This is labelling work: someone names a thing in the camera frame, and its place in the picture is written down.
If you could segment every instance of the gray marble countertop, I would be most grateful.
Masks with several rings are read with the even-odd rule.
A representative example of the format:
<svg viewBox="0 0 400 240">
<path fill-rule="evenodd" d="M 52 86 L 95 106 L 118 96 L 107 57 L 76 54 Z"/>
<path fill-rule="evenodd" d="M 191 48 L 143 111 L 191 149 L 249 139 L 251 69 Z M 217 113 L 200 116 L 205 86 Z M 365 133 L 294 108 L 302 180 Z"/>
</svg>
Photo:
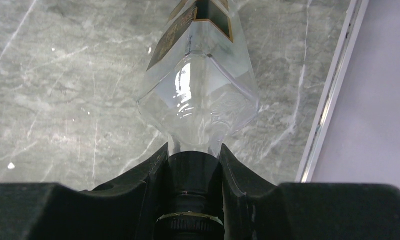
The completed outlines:
<svg viewBox="0 0 400 240">
<path fill-rule="evenodd" d="M 165 143 L 135 95 L 177 2 L 0 1 L 0 182 L 91 189 Z M 237 2 L 261 107 L 224 142 L 268 181 L 296 176 L 349 3 Z"/>
</svg>

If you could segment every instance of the black and gold label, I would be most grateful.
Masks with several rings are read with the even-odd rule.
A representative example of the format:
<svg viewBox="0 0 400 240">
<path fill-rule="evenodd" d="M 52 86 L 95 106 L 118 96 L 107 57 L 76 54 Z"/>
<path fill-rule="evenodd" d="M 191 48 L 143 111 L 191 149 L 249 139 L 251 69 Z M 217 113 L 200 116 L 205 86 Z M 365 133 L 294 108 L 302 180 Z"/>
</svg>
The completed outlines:
<svg viewBox="0 0 400 240">
<path fill-rule="evenodd" d="M 178 5 L 176 5 L 176 7 L 173 9 L 173 11 L 170 13 L 169 18 L 167 19 L 167 21 L 170 21 L 174 17 L 176 17 L 176 15 L 178 15 L 178 13 L 181 11 L 181 9 L 185 6 L 186 2 L 187 2 L 187 0 L 181 0 L 178 3 Z"/>
<path fill-rule="evenodd" d="M 187 0 L 182 0 L 172 11 L 169 20 L 174 18 L 183 8 Z M 188 29 L 192 22 L 208 21 L 220 30 L 231 42 L 232 29 L 229 17 L 212 0 L 196 0 L 188 9 L 186 9 L 164 32 L 157 43 L 153 56 L 147 70 L 158 63 L 169 52 L 176 41 Z"/>
</svg>

